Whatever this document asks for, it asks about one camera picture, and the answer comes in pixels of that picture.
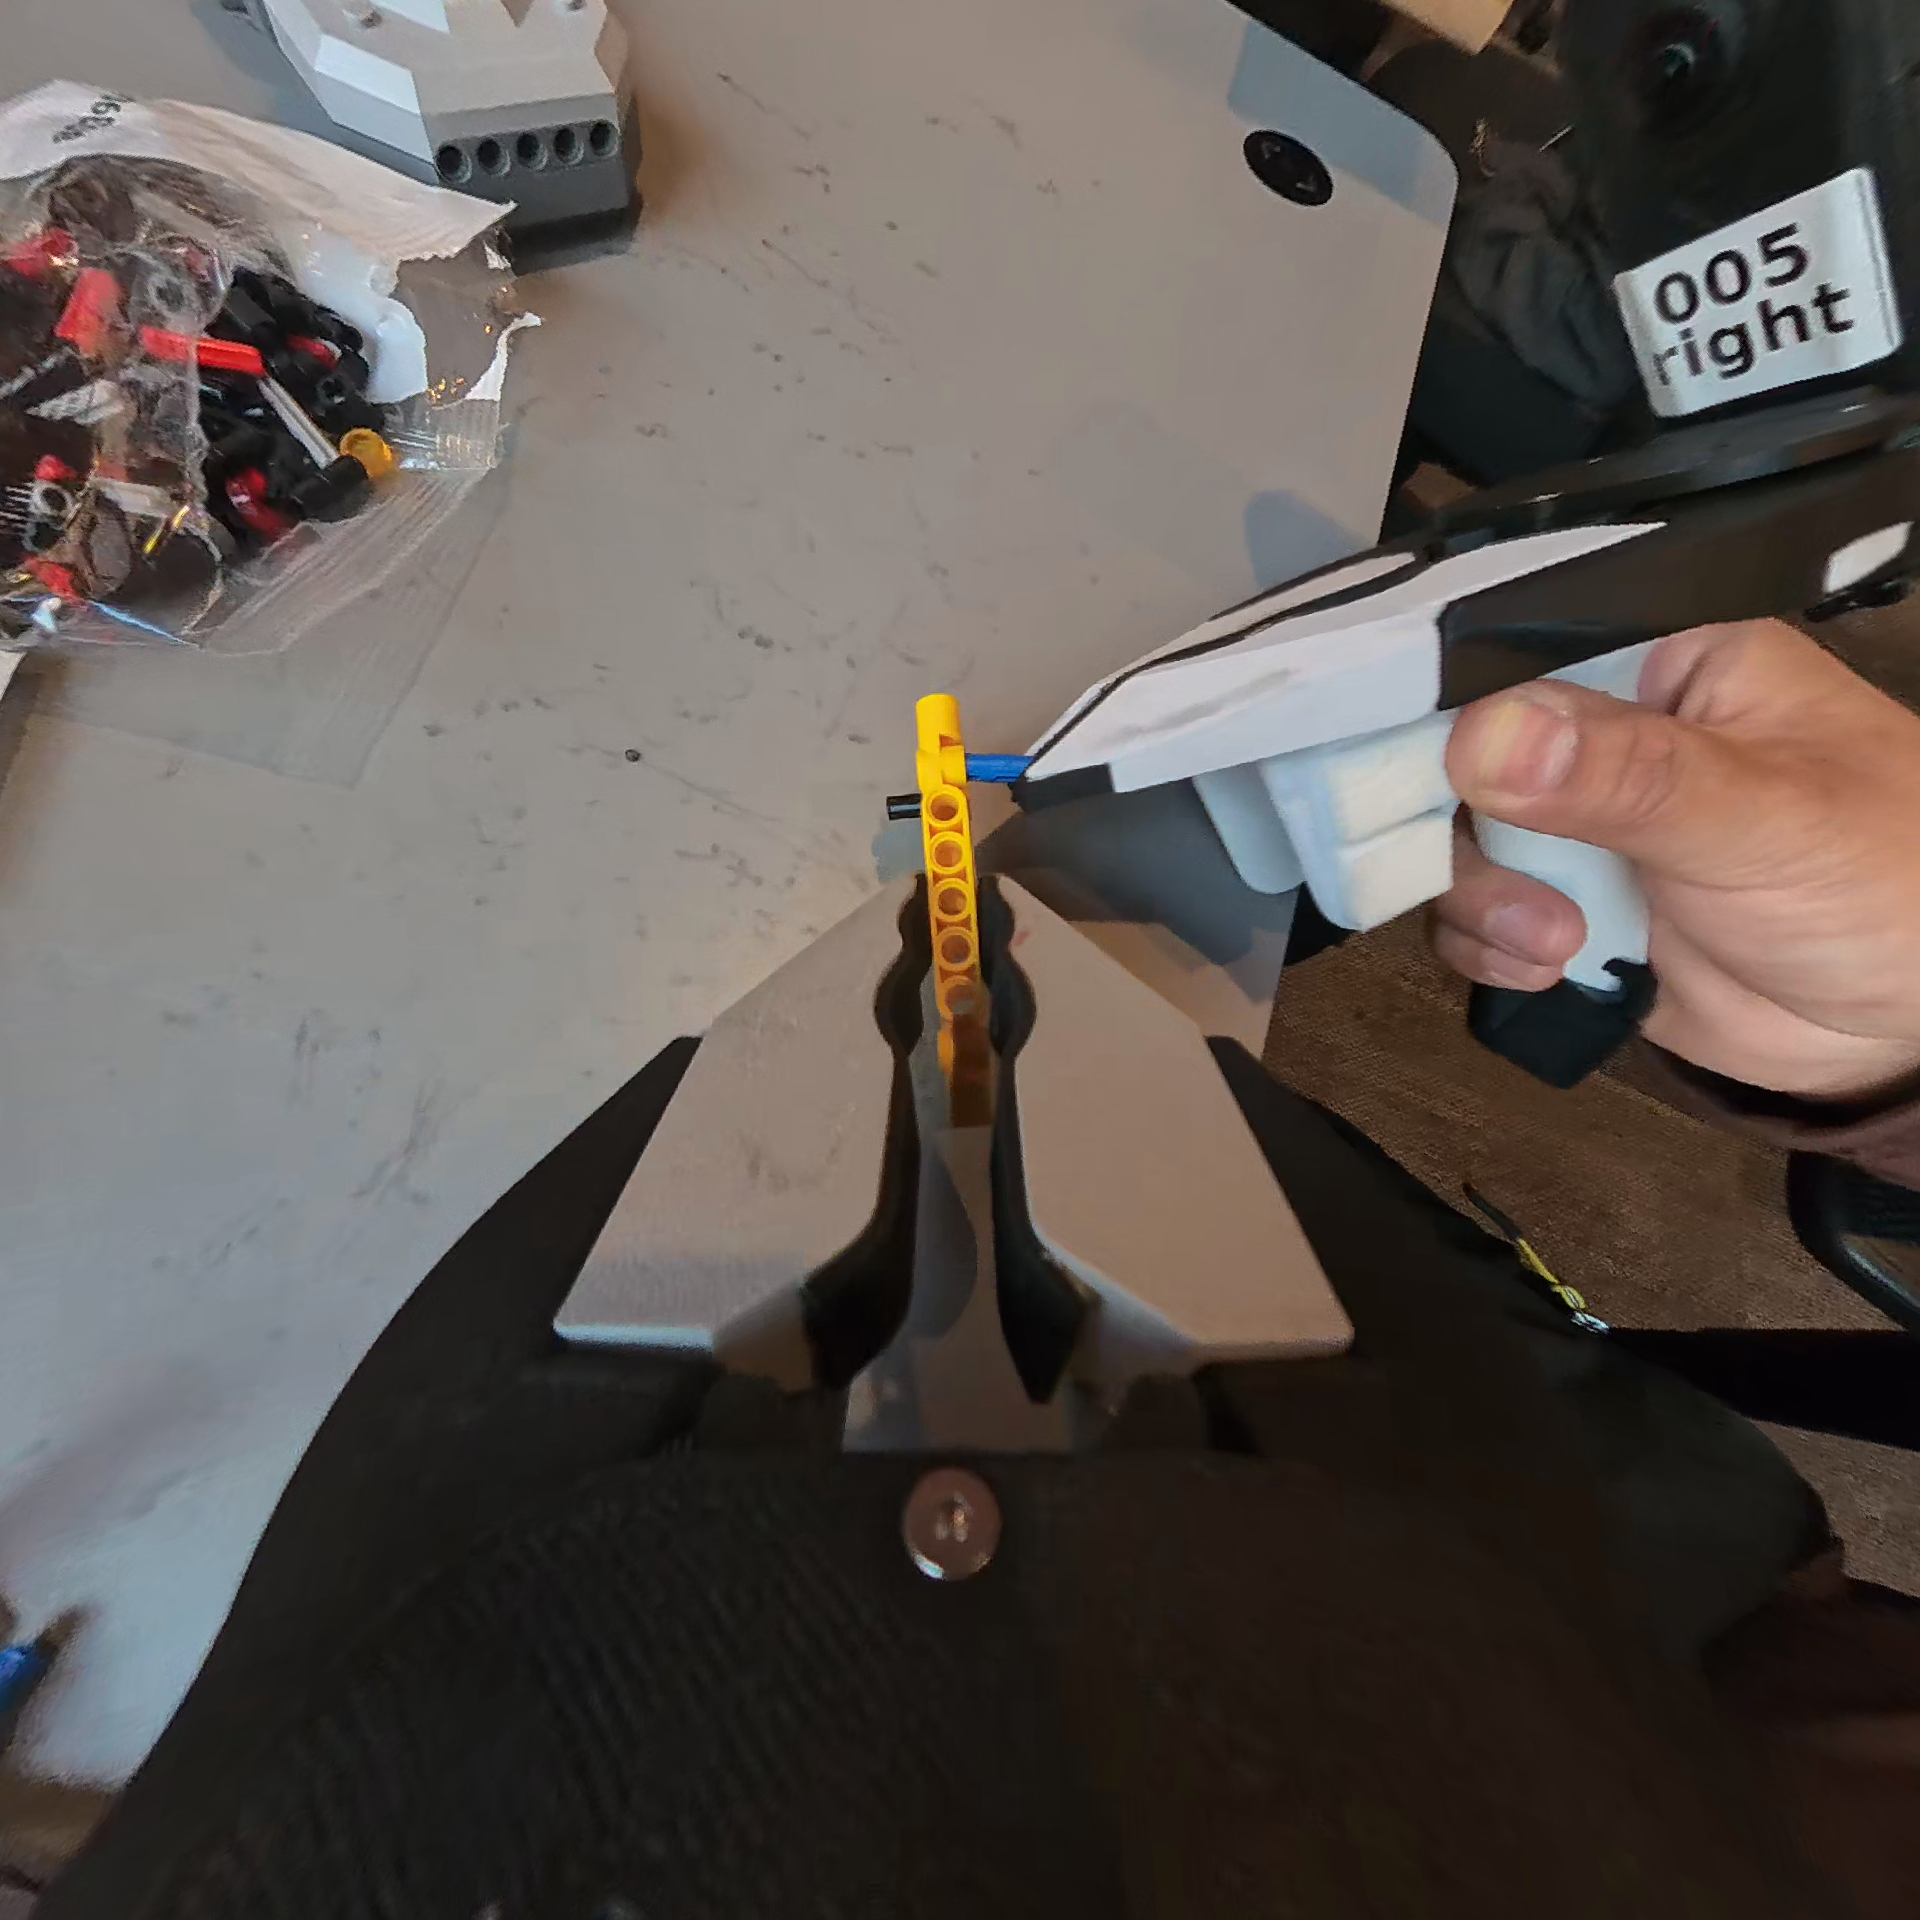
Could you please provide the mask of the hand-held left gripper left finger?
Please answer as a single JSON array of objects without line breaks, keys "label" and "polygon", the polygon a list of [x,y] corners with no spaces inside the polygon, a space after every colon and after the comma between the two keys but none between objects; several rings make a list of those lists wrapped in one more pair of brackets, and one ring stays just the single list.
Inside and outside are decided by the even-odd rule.
[{"label": "hand-held left gripper left finger", "polygon": [[900,1331],[917,1241],[925,876],[890,880],[692,1042],[555,1328],[787,1389]]}]

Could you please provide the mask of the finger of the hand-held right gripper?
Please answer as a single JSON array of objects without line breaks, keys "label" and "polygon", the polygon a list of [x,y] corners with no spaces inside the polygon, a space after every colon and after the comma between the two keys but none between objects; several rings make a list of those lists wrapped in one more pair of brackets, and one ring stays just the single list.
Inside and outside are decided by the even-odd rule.
[{"label": "finger of the hand-held right gripper", "polygon": [[1145,790],[1435,710],[1446,598],[1294,610],[1088,691],[1013,780],[1018,806]]},{"label": "finger of the hand-held right gripper", "polygon": [[1640,522],[1586,522],[1586,528],[1488,539],[1488,548],[1455,552],[1455,556],[1367,552],[1367,556],[1348,556],[1325,575],[1275,589],[1275,594],[1262,594],[1242,610],[1223,610],[1223,615],[1188,626],[1186,637],[1171,637],[1171,645],[1162,645],[1157,653],[1141,653],[1141,663],[1162,663],[1162,653],[1200,647],[1200,645],[1230,645],[1230,637],[1259,632],[1262,618],[1280,618],[1294,610],[1339,610],[1348,598],[1446,598],[1441,602],[1441,615],[1446,615],[1455,602],[1466,602],[1488,589],[1530,582],[1547,566],[1571,566],[1571,556],[1604,552],[1619,539],[1640,539],[1651,528],[1656,522],[1645,522],[1645,516]]}]

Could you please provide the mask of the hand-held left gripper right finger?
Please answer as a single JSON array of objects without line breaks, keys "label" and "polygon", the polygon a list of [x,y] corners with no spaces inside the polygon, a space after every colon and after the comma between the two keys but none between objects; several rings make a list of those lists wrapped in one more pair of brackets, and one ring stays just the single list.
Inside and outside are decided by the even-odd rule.
[{"label": "hand-held left gripper right finger", "polygon": [[1353,1328],[1210,1033],[1013,876],[981,895],[998,1328],[1030,1399],[1325,1360]]}]

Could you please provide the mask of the yellow panel brick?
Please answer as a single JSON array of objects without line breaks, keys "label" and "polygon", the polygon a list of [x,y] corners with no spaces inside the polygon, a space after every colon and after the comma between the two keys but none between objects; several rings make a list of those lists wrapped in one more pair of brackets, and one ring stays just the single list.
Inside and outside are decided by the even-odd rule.
[{"label": "yellow panel brick", "polygon": [[967,748],[952,692],[917,700],[917,823],[929,895],[934,1054],[952,1125],[991,1124],[991,994],[981,974]]}]

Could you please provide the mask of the yellow grey brick assembly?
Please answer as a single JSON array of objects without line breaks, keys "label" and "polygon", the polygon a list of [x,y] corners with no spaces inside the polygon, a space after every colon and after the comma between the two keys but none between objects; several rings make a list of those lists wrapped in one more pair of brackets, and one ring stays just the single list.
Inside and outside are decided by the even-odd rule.
[{"label": "yellow grey brick assembly", "polygon": [[63,1661],[68,1638],[87,1631],[87,1605],[56,1612],[34,1637],[14,1631],[0,1647],[0,1749],[14,1744],[22,1719],[34,1717],[37,1685]]}]

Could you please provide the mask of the bag of black red pins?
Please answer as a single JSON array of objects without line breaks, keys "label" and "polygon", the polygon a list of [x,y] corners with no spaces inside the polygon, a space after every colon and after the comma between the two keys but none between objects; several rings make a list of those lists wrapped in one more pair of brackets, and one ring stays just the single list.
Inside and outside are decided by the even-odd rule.
[{"label": "bag of black red pins", "polygon": [[273,653],[503,462],[509,208],[244,116],[0,117],[0,645]]}]

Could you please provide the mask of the grey desk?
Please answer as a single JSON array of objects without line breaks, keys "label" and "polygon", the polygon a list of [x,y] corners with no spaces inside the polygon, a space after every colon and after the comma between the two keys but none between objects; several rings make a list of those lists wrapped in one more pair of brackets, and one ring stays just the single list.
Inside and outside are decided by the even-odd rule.
[{"label": "grey desk", "polygon": [[621,17],[639,232],[523,278],[509,462],[417,568],[7,700],[7,1612],[87,1605],[48,1784],[144,1766],[441,1255],[878,891],[917,692],[1018,753],[1376,539],[1455,161],[1375,90],[1230,8]]}]

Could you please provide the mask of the person's right hand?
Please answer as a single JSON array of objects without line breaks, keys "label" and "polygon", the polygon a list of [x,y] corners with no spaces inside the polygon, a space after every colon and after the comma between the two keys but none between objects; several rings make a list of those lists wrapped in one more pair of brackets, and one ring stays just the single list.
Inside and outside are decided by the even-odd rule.
[{"label": "person's right hand", "polygon": [[1456,710],[1466,806],[1631,861],[1640,1038],[1805,1107],[1920,1064],[1920,725],[1785,618],[1656,637],[1636,700],[1522,682]]}]

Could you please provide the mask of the person's black trousers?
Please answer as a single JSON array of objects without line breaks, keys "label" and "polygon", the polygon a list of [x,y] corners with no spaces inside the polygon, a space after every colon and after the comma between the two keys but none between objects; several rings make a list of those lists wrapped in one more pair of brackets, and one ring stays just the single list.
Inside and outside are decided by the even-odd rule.
[{"label": "person's black trousers", "polygon": [[1348,1357],[1211,1365],[1181,1605],[1128,1605],[1200,1913],[1833,1913],[1704,1655],[1840,1545],[1743,1413],[1586,1331],[1367,1135],[1211,1042]]}]

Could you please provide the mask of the black office chair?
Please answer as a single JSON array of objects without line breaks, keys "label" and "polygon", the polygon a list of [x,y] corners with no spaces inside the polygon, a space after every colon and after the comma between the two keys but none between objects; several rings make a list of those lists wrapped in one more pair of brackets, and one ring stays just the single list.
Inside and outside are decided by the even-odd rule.
[{"label": "black office chair", "polygon": [[1920,1331],[1920,1195],[1833,1154],[1791,1152],[1785,1203],[1801,1250],[1864,1303]]}]

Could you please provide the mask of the grey hub brick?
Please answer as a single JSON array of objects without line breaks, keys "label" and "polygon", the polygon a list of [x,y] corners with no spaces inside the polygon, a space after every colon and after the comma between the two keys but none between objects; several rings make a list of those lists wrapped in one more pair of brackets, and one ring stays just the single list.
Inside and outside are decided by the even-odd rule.
[{"label": "grey hub brick", "polygon": [[639,218],[630,42],[602,0],[228,0],[316,139],[509,205],[509,232]]}]

